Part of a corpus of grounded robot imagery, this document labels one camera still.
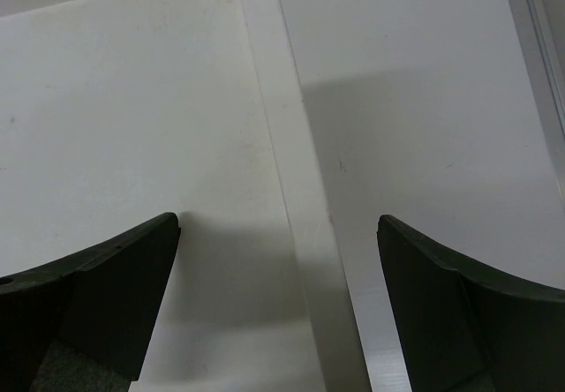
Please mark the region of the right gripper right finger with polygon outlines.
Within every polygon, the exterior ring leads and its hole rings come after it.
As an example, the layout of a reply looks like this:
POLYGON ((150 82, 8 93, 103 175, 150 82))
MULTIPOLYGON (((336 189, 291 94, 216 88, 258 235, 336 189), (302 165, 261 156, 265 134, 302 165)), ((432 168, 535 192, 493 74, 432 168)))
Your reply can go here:
POLYGON ((392 215, 377 240, 414 391, 562 391, 564 292, 441 245, 392 215))

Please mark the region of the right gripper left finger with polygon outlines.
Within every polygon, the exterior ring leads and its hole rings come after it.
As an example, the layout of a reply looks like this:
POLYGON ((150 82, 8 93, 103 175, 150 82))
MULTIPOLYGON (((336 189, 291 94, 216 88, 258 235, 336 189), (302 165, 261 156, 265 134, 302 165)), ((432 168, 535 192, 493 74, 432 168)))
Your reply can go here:
POLYGON ((177 215, 1 279, 3 391, 127 391, 177 253, 177 215))

